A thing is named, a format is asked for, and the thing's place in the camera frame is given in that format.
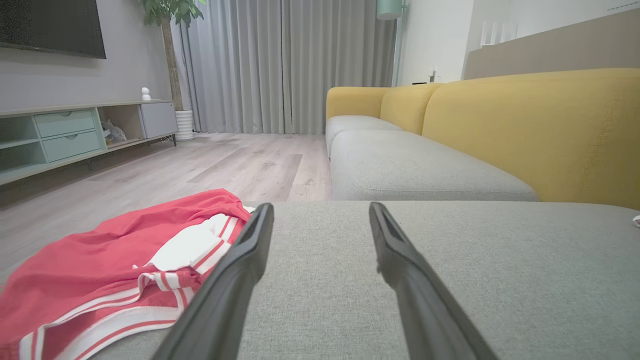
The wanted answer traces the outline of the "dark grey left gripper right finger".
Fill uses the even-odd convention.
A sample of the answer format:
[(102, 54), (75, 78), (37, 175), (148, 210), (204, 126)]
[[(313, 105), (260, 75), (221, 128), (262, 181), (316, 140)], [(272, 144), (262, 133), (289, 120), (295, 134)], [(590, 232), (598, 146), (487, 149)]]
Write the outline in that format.
[(467, 313), (387, 207), (368, 209), (377, 271), (396, 294), (412, 360), (495, 360)]

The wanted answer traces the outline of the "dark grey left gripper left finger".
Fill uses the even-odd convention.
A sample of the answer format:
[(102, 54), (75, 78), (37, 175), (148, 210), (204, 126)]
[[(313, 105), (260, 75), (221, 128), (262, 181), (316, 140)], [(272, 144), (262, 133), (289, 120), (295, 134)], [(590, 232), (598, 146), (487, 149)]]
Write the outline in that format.
[(255, 285), (265, 273), (274, 206), (261, 203), (154, 353), (155, 360), (235, 360)]

